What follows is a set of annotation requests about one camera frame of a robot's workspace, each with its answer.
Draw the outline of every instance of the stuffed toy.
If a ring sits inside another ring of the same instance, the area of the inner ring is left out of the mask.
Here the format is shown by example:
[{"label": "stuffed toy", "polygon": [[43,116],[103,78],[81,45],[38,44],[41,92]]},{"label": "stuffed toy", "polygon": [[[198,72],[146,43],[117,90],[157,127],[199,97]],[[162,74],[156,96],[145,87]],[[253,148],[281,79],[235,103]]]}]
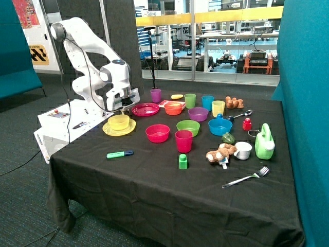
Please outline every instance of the stuffed toy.
[{"label": "stuffed toy", "polygon": [[244,108],[242,99],[236,99],[236,98],[231,99],[230,96],[227,96],[225,98],[225,100],[226,100],[226,107],[228,109],[235,109],[235,108],[243,109]]},{"label": "stuffed toy", "polygon": [[218,150],[208,152],[206,154],[206,158],[211,163],[219,162],[225,158],[230,159],[230,155],[234,154],[236,151],[236,146],[227,143],[222,143],[220,144]]}]

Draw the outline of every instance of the fork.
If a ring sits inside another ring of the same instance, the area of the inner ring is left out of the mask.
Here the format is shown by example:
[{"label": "fork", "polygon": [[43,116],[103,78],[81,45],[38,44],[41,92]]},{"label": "fork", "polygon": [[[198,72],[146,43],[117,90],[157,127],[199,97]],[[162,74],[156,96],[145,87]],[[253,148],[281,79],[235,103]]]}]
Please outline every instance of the fork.
[{"label": "fork", "polygon": [[248,178],[258,178],[259,179],[259,178],[263,177],[266,173],[268,173],[268,171],[269,171],[269,169],[266,166],[264,166],[262,169],[260,169],[259,171],[255,172],[253,175],[247,176],[247,177],[245,177],[243,179],[235,180],[235,181],[233,181],[231,183],[228,183],[228,184],[224,184],[222,186],[222,188],[223,189],[226,189],[226,188],[232,186],[233,184],[237,184],[237,183],[239,183],[241,181],[244,181],[244,180],[246,180]]}]

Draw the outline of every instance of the red bottle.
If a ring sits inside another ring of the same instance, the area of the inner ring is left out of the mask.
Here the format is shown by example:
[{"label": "red bottle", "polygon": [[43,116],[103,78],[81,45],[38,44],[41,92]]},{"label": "red bottle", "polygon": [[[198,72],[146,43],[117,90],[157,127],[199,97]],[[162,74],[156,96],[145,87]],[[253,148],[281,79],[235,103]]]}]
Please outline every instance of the red bottle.
[{"label": "red bottle", "polygon": [[250,118],[246,118],[244,121],[243,121],[243,125],[242,125],[242,128],[245,130],[245,131],[249,131],[251,130],[251,121],[250,121]]}]

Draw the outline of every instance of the orange bowl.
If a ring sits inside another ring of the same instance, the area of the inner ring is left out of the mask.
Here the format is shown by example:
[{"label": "orange bowl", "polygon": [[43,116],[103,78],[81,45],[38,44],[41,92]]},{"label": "orange bowl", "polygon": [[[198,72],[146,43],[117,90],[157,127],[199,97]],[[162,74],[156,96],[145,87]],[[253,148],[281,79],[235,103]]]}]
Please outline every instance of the orange bowl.
[{"label": "orange bowl", "polygon": [[164,110],[168,115],[179,115],[182,111],[182,106],[180,103],[167,103],[164,105]]}]

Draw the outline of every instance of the white cup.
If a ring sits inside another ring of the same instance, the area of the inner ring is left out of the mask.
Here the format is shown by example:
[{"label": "white cup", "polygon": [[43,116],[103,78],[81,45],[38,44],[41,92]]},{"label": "white cup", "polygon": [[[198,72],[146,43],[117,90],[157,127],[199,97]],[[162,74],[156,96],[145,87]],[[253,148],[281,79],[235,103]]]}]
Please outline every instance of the white cup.
[{"label": "white cup", "polygon": [[250,151],[252,146],[246,142],[238,142],[235,144],[237,148],[237,152],[234,153],[234,156],[237,157],[239,160],[246,160],[250,156]]}]

